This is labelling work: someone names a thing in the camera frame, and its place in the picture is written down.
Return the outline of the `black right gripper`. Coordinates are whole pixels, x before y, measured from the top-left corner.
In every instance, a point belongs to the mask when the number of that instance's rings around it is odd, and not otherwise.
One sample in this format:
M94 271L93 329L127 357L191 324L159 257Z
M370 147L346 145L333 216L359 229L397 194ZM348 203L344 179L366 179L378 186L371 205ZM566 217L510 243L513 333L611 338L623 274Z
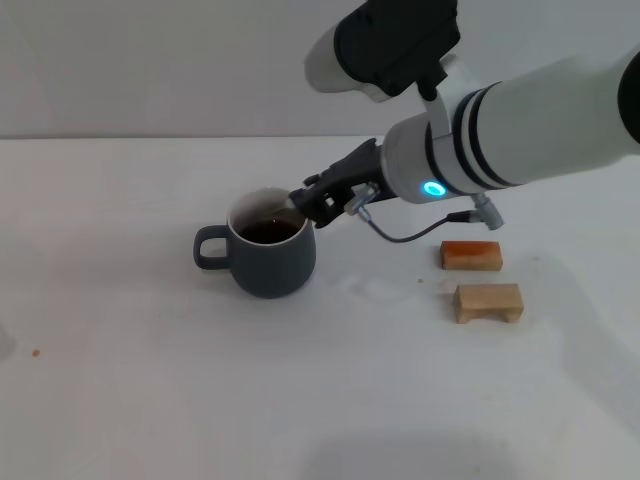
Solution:
M366 140L330 168L303 181L306 190L291 192L293 206L316 228L324 228L345 213L345 205L353 198L354 188L374 184L375 200L388 200L390 187L384 178L381 147L374 138Z

